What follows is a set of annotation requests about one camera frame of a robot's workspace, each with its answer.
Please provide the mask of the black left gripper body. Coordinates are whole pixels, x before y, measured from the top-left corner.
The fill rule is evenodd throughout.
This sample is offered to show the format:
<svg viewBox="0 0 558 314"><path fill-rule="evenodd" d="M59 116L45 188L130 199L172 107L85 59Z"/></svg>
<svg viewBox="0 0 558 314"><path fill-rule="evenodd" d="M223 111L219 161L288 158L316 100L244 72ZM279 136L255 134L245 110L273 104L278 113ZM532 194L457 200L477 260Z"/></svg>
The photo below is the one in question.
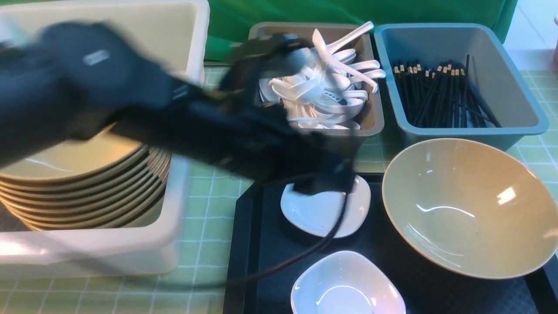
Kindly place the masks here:
<svg viewBox="0 0 558 314"><path fill-rule="evenodd" d="M229 70L221 78L218 91L257 105L261 80L298 73L306 63L304 49L313 47L309 40L290 33L275 33L235 44L227 58Z"/></svg>

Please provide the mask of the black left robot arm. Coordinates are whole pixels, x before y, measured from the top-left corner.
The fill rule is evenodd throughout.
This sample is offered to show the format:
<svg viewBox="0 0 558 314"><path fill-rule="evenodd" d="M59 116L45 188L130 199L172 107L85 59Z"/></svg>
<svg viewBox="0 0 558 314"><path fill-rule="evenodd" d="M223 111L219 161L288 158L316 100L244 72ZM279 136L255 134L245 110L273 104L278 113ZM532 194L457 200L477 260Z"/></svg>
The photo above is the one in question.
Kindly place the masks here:
<svg viewBox="0 0 558 314"><path fill-rule="evenodd" d="M327 148L322 133L300 133L280 105L255 103L259 80L295 74L292 34L253 38L232 51L217 89L171 75L105 22L43 28L23 47L1 53L1 165L66 140L110 131L261 184L295 191L349 193L353 157Z"/></svg>

